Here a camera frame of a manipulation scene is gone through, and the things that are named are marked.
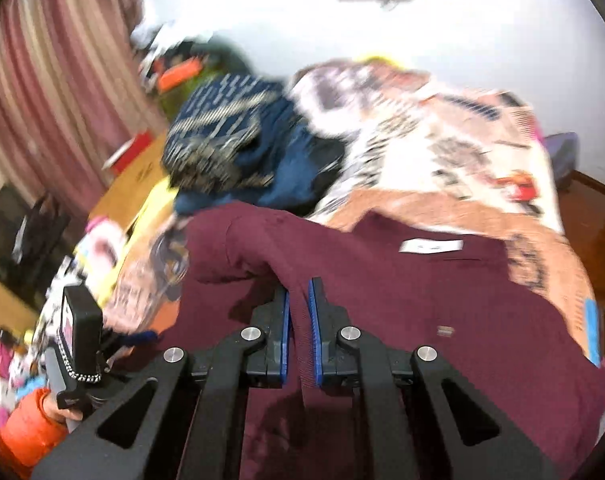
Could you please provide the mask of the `person left hand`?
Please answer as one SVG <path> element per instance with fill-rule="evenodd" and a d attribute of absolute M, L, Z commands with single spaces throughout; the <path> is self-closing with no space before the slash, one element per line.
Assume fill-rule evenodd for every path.
<path fill-rule="evenodd" d="M 59 424 L 64 424 L 68 420 L 81 422 L 83 419 L 83 414 L 80 411 L 74 410 L 73 408 L 59 408 L 56 403 L 44 404 L 43 411 L 49 419 L 52 419 Z"/>

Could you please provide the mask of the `orange left sleeve forearm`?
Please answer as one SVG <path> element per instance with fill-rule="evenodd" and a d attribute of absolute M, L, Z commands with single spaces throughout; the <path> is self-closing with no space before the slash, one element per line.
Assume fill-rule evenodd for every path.
<path fill-rule="evenodd" d="M 46 409 L 52 392 L 39 388 L 20 400 L 6 423 L 0 427 L 0 474 L 7 479 L 29 479 L 33 468 L 68 435 Z"/>

